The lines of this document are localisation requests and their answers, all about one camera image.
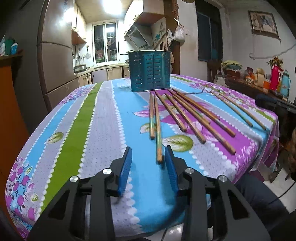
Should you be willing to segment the colourful striped floral tablecloth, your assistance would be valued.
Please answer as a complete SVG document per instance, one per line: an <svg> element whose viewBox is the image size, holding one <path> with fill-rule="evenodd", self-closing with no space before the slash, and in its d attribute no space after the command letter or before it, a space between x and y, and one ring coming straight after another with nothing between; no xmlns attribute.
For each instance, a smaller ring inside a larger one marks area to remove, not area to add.
<svg viewBox="0 0 296 241"><path fill-rule="evenodd" d="M190 120L206 138L200 143L191 129L182 132L158 100L162 147L171 146L177 157L205 176L227 176L236 182L248 170L272 171L278 155L276 114L256 106L244 94L183 75L171 76L171 87L184 92L235 133L232 138L213 126L236 150L230 154L194 116ZM251 128L212 93L224 95L251 112L262 129L240 108ZM156 142L149 137L149 93L132 92L128 78L79 87L40 122L16 158L5 188L9 215L22 238L63 184L73 175L87 178L109 167L132 148L126 190L112 198L117 237L157 232L183 221L182 200L175 197L165 165L156 160Z"/></svg>

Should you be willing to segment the light blue thermos flask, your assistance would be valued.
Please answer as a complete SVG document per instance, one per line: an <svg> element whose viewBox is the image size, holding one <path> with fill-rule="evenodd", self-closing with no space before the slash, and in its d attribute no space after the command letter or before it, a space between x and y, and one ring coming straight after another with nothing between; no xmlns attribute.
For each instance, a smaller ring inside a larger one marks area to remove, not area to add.
<svg viewBox="0 0 296 241"><path fill-rule="evenodd" d="M288 74L288 71L285 70L282 74L282 79L281 79L281 84L280 84L280 94L288 99L289 94L290 94L290 76Z"/></svg>

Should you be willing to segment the wooden chopstick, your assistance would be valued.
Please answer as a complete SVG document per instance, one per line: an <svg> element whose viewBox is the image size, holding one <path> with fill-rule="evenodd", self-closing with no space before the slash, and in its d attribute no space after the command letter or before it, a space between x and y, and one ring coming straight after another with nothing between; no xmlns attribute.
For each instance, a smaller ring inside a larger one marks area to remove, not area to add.
<svg viewBox="0 0 296 241"><path fill-rule="evenodd" d="M241 119L243 119L251 128L253 127L253 124L246 119L237 109L235 109L229 102L225 101L222 97L219 95L212 93L215 97L217 97L220 101L225 103L229 108L231 108Z"/></svg>
<svg viewBox="0 0 296 241"><path fill-rule="evenodd" d="M173 100L172 97L170 97L168 94L166 94L167 98L170 100L170 102L173 104L173 106L176 108L178 113L183 117L183 119L186 121L186 123L189 125L191 130L194 132L195 136L199 139L199 141L204 144L206 142L206 138L202 135L202 133L197 129L195 124L189 119L189 117L184 113L184 111L178 106L178 104Z"/></svg>
<svg viewBox="0 0 296 241"><path fill-rule="evenodd" d="M155 109L155 117L156 117L156 145L157 145L157 162L163 162L163 154L162 154L162 139L161 139L161 123L159 117L159 105L157 102L157 97L154 96L154 109Z"/></svg>
<svg viewBox="0 0 296 241"><path fill-rule="evenodd" d="M171 115L171 117L175 120L175 122L177 123L177 125L179 126L180 130L182 132L186 132L187 128L185 127L185 125L183 124L183 122L180 120L180 118L177 116L177 114L171 109L171 106L168 105L164 99L161 97L160 94L158 94L155 91L156 96L159 98L159 100L162 102L163 106L166 108L166 110L168 111L168 113Z"/></svg>
<svg viewBox="0 0 296 241"><path fill-rule="evenodd" d="M194 106L195 108L199 109L203 114L205 114L206 116L208 116L211 120L213 120L218 126L220 126L225 132L227 132L231 137L235 137L235 133L233 132L233 130L231 130L229 127L227 127L224 123L222 123L220 121L220 118L215 115L212 114L210 111L208 111L207 109L205 109L203 106L201 106L200 104L198 104L197 102L193 101L192 99L190 99L189 97L186 97L183 93L177 91L176 89L172 89L174 94L177 94L178 97L181 97L183 100L185 100L186 102L188 102L189 104L191 104L192 106Z"/></svg>
<svg viewBox="0 0 296 241"><path fill-rule="evenodd" d="M171 89L169 89L168 91L170 92L170 94L172 95L172 97L181 106L183 106L191 115L193 115L222 144L222 146L230 154L234 155L236 153L235 148L215 128L213 128L213 126L210 125L210 123L208 122L208 120L206 118L204 118L204 117L201 116L201 114L197 111L197 108L195 108L194 106L192 106L191 104L189 104L188 102L186 102L185 100L183 100L181 97L178 97L178 95L177 94L174 94Z"/></svg>
<svg viewBox="0 0 296 241"><path fill-rule="evenodd" d="M237 106L238 108L240 108L243 112L245 112L250 118L252 118L262 129L266 130L266 126L259 120L257 119L253 114L251 114L250 111L248 111L247 109L245 109L243 106L240 106L239 104L237 104L235 101L233 101L232 99L230 99L229 97L226 97L224 95L221 95L222 97L224 97L225 99L227 99L229 102L231 102L232 104L234 104L235 106Z"/></svg>
<svg viewBox="0 0 296 241"><path fill-rule="evenodd" d="M151 140L155 139L154 129L154 98L152 93L149 93L149 137Z"/></svg>

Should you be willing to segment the kitchen window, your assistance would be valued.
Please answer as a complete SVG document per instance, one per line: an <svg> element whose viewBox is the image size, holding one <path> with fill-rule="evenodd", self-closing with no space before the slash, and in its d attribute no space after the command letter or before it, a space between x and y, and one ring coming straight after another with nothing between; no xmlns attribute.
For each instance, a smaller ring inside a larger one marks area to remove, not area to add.
<svg viewBox="0 0 296 241"><path fill-rule="evenodd" d="M94 64L119 60L118 22L92 26Z"/></svg>

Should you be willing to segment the framed elephant picture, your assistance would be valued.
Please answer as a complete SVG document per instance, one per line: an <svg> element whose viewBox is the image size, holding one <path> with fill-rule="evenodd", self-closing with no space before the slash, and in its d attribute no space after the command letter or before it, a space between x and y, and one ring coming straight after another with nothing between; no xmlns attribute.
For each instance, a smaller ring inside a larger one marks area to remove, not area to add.
<svg viewBox="0 0 296 241"><path fill-rule="evenodd" d="M263 11L248 11L248 16L251 25L251 31L254 35L262 35L281 41L272 13Z"/></svg>

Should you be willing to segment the dark wooden side table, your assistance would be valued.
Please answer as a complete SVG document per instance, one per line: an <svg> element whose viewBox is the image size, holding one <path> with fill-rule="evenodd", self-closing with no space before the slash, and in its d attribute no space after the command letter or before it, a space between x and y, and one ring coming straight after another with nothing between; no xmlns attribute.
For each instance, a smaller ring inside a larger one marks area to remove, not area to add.
<svg viewBox="0 0 296 241"><path fill-rule="evenodd" d="M229 74L224 76L226 85L232 89L245 94L256 100L256 104L259 107L275 111L277 108L286 110L290 113L295 114L295 105L288 101L278 98L275 94L270 91L265 93L262 87L258 87L254 84L248 83L245 80L236 78Z"/></svg>

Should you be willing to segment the steel range hood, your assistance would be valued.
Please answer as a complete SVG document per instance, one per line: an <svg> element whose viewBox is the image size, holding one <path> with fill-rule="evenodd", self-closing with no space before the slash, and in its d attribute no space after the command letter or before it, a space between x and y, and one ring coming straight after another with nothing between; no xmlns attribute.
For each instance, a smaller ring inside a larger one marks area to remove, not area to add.
<svg viewBox="0 0 296 241"><path fill-rule="evenodd" d="M152 31L150 27L133 24L125 34L125 40L134 49L149 49L153 47Z"/></svg>

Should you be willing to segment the red thermos flask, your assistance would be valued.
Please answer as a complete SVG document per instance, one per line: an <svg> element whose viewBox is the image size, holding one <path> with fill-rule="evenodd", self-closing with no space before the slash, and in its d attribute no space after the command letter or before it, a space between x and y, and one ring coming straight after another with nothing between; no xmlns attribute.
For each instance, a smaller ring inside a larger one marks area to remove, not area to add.
<svg viewBox="0 0 296 241"><path fill-rule="evenodd" d="M272 67L271 74L270 74L270 85L269 85L270 90L272 91L277 90L282 72L283 72L283 69L281 67L277 65L274 65Z"/></svg>

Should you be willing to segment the teal perforated utensil holder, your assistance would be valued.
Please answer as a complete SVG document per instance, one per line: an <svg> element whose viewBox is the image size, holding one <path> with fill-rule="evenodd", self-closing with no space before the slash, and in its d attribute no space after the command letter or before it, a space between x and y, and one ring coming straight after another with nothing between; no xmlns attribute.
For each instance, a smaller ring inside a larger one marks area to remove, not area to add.
<svg viewBox="0 0 296 241"><path fill-rule="evenodd" d="M130 83L133 92L170 88L171 53L143 50L128 53Z"/></svg>

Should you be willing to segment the white hanging plastic bag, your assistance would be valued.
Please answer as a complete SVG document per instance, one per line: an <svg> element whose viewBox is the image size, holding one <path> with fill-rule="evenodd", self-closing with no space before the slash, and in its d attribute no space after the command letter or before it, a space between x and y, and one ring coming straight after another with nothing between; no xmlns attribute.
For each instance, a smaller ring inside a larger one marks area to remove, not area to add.
<svg viewBox="0 0 296 241"><path fill-rule="evenodd" d="M177 25L175 29L173 40L177 42L185 42L185 33L183 28L180 25Z"/></svg>

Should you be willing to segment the grey tall refrigerator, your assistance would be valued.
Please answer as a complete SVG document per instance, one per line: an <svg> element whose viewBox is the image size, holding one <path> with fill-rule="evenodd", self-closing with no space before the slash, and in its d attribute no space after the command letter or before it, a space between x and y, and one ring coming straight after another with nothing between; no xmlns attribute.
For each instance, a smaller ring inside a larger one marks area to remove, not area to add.
<svg viewBox="0 0 296 241"><path fill-rule="evenodd" d="M29 133L78 88L72 57L74 1L22 1L9 28L22 50L16 96Z"/></svg>

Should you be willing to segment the orange wooden cabinet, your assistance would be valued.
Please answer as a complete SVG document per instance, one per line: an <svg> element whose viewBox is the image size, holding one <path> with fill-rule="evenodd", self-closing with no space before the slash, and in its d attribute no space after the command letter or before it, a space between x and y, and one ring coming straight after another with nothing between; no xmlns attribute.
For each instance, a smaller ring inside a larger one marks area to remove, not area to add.
<svg viewBox="0 0 296 241"><path fill-rule="evenodd" d="M29 138L14 90L22 54L1 56L1 210L6 218L5 188L19 152Z"/></svg>

